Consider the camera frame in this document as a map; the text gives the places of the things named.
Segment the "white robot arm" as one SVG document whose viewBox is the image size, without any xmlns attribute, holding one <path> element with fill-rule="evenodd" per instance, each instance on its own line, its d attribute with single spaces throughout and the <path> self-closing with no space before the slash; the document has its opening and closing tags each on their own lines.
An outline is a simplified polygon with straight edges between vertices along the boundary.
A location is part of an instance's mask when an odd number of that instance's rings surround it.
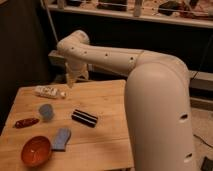
<svg viewBox="0 0 213 171">
<path fill-rule="evenodd" d="M 197 171 L 184 62 L 153 51 L 92 46 L 81 30 L 60 40 L 57 50 L 127 77 L 124 106 L 135 171 Z"/>
</svg>

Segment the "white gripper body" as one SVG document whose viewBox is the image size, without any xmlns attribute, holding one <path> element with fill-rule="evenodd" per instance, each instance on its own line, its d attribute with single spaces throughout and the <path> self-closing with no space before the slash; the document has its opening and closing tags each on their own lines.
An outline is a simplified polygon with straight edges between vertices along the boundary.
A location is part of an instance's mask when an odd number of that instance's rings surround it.
<svg viewBox="0 0 213 171">
<path fill-rule="evenodd" d="M 66 75 L 69 74 L 72 76 L 75 80 L 82 77 L 82 74 L 87 70 L 87 64 L 86 63 L 65 63 L 66 66 Z"/>
</svg>

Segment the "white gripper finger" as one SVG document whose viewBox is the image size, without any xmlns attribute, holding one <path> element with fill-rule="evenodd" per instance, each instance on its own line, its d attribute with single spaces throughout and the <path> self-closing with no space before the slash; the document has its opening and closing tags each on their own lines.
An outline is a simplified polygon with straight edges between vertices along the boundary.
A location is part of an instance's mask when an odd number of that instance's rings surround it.
<svg viewBox="0 0 213 171">
<path fill-rule="evenodd" d="M 88 81 L 88 80 L 89 80 L 89 73 L 88 73 L 88 71 L 85 71 L 85 72 L 82 74 L 82 77 L 84 78 L 84 80 Z"/>
<path fill-rule="evenodd" d="M 70 76 L 69 74 L 66 75 L 66 80 L 67 80 L 67 85 L 69 88 L 72 88 L 73 85 L 75 84 L 76 80 Z"/>
</svg>

